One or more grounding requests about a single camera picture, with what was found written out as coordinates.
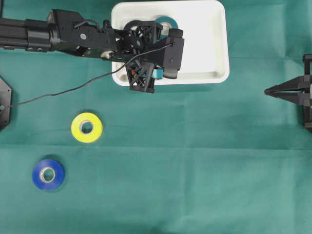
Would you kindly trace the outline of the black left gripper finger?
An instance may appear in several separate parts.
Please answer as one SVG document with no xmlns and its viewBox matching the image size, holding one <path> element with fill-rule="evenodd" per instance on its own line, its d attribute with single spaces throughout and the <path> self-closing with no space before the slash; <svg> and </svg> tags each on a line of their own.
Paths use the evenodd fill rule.
<svg viewBox="0 0 312 234">
<path fill-rule="evenodd" d="M 135 31 L 126 31 L 130 32 L 131 37 L 134 38 L 133 46 L 149 46 L 160 39 L 162 29 L 163 26 L 156 21 L 141 21 Z"/>
<path fill-rule="evenodd" d="M 154 63 L 135 60 L 126 66 L 130 90 L 154 93 L 155 81 L 163 78 L 163 70 Z"/>
</svg>

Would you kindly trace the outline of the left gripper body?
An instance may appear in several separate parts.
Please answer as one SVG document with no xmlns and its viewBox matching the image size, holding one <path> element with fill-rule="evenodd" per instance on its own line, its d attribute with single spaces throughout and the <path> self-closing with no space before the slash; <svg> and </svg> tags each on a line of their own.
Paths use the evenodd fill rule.
<svg viewBox="0 0 312 234">
<path fill-rule="evenodd" d="M 102 59 L 109 61 L 127 61 L 130 56 L 145 52 L 149 46 L 133 46 L 134 38 L 130 32 L 122 29 L 114 29 L 117 49 L 115 51 L 102 52 Z"/>
</svg>

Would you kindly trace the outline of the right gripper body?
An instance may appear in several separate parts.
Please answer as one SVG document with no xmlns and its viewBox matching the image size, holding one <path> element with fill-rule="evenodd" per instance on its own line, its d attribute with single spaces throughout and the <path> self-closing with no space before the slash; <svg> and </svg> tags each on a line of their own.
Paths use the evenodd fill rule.
<svg viewBox="0 0 312 234">
<path fill-rule="evenodd" d="M 304 62 L 304 76 L 309 82 L 308 87 L 304 89 L 305 94 L 309 94 L 309 101 L 305 101 L 308 106 L 303 107 L 304 112 L 304 127 L 312 132 L 312 55 L 304 54 L 303 55 Z"/>
</svg>

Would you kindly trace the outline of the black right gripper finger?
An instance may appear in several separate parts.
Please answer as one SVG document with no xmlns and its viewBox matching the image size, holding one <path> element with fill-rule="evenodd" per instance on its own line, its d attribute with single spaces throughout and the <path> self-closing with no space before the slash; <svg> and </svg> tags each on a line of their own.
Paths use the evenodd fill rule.
<svg viewBox="0 0 312 234">
<path fill-rule="evenodd" d="M 302 105 L 302 93 L 291 92 L 265 92 L 266 95 L 292 102 L 296 105 Z"/>
<path fill-rule="evenodd" d="M 279 85 L 272 86 L 266 89 L 264 92 L 299 91 L 302 89 L 300 84 L 303 81 L 304 81 L 304 76 L 298 76 L 296 78 L 293 78 Z"/>
</svg>

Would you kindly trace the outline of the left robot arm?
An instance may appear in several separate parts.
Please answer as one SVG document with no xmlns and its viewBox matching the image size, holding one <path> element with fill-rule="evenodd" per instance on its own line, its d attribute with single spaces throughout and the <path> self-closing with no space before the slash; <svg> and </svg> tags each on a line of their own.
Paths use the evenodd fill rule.
<svg viewBox="0 0 312 234">
<path fill-rule="evenodd" d="M 0 46 L 119 62 L 126 69 L 131 90 L 153 93 L 152 73 L 163 68 L 156 58 L 171 41 L 160 41 L 162 25 L 155 21 L 135 21 L 135 27 L 118 30 L 109 20 L 100 26 L 78 12 L 53 9 L 46 21 L 2 18 Z"/>
</svg>

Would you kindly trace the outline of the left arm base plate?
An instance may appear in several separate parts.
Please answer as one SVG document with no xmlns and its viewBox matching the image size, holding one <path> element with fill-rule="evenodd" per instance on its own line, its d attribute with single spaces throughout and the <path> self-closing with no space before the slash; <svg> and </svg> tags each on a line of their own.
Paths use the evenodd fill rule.
<svg viewBox="0 0 312 234">
<path fill-rule="evenodd" d="M 2 131 L 10 123 L 10 105 L 12 89 L 0 78 L 0 130 Z"/>
</svg>

